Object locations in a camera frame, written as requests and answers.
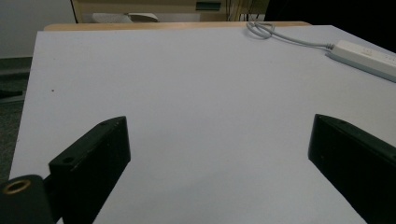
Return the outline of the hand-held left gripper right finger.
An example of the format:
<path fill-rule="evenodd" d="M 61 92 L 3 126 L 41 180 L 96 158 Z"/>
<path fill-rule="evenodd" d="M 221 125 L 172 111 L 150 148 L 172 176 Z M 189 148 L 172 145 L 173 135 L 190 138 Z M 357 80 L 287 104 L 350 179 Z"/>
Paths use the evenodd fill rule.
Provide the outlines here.
<path fill-rule="evenodd" d="M 316 114 L 308 159 L 368 224 L 396 224 L 396 147 Z"/>

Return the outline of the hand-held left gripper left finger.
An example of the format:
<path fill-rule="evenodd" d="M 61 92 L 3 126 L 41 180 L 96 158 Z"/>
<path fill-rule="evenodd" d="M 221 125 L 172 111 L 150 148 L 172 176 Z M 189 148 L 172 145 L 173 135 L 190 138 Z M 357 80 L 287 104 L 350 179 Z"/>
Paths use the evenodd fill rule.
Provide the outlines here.
<path fill-rule="evenodd" d="M 127 119 L 94 126 L 49 163 L 49 198 L 56 221 L 92 224 L 131 160 Z"/>

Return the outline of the white power strip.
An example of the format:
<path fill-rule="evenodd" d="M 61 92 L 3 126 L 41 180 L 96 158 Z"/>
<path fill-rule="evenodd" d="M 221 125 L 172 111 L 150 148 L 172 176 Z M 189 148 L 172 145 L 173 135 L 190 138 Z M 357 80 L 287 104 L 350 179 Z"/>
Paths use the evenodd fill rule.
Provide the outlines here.
<path fill-rule="evenodd" d="M 345 40 L 338 41 L 328 56 L 337 62 L 396 83 L 396 56 Z"/>

